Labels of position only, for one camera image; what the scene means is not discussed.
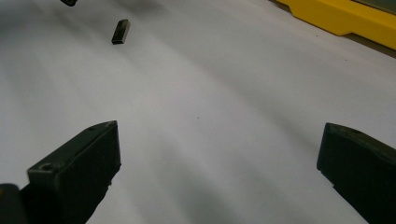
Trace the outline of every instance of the white surface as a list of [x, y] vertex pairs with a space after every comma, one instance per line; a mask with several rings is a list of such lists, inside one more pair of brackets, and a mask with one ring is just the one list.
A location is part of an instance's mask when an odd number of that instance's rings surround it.
[[0, 32], [0, 183], [119, 122], [89, 223], [365, 223], [316, 169], [324, 124], [396, 147], [395, 59], [266, 0], [1, 0]]

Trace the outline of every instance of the yellow object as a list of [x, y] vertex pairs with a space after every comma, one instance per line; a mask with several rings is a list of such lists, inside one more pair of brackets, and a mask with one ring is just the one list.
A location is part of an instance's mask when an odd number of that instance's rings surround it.
[[335, 35], [364, 36], [396, 49], [396, 16], [351, 0], [277, 0], [291, 13]]

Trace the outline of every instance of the small black object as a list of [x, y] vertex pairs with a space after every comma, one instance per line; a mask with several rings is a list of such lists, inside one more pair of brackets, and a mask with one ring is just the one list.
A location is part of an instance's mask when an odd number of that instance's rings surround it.
[[373, 137], [327, 123], [318, 169], [370, 224], [396, 223], [396, 150]]
[[77, 0], [61, 0], [61, 1], [70, 7], [73, 7], [77, 2]]
[[[86, 223], [119, 169], [117, 122], [91, 126], [32, 166], [27, 171], [30, 183], [19, 191], [19, 197], [14, 195], [15, 188], [6, 191], [7, 195], [0, 194], [1, 216], [10, 208], [28, 219], [1, 224]], [[12, 202], [4, 202], [9, 195]], [[24, 213], [19, 204], [23, 204]]]
[[0, 223], [28, 223], [20, 198], [20, 190], [13, 184], [0, 185]]
[[117, 24], [116, 31], [114, 32], [113, 39], [111, 42], [116, 44], [123, 44], [125, 43], [125, 38], [128, 35], [130, 23], [128, 20], [119, 21]]

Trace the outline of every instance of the yellow plastic part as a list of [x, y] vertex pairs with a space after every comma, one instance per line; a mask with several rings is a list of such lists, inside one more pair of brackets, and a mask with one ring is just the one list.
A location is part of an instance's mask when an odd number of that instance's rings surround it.
[[291, 13], [335, 35], [364, 36], [396, 49], [396, 16], [351, 0], [277, 0]]

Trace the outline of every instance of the screw hole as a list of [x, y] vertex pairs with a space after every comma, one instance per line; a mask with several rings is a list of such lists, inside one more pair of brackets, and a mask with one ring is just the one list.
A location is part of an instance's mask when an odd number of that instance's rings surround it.
[[53, 170], [53, 165], [51, 163], [45, 163], [40, 166], [41, 170], [50, 171]]

